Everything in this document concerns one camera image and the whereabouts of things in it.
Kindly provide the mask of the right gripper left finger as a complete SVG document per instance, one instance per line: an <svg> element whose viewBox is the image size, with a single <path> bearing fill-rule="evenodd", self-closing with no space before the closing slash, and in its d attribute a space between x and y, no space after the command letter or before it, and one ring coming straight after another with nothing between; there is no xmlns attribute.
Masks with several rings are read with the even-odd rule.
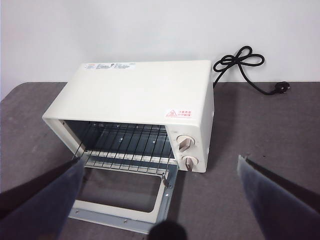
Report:
<svg viewBox="0 0 320 240"><path fill-rule="evenodd" d="M85 162L76 157L0 194L2 240L56 240L81 188Z"/></svg>

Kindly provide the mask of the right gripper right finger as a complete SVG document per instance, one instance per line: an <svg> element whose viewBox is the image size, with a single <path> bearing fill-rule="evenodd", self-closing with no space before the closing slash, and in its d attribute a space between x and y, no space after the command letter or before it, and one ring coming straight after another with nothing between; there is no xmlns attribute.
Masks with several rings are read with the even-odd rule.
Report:
<svg viewBox="0 0 320 240"><path fill-rule="evenodd" d="M320 195L238 156L237 173L267 240L318 240Z"/></svg>

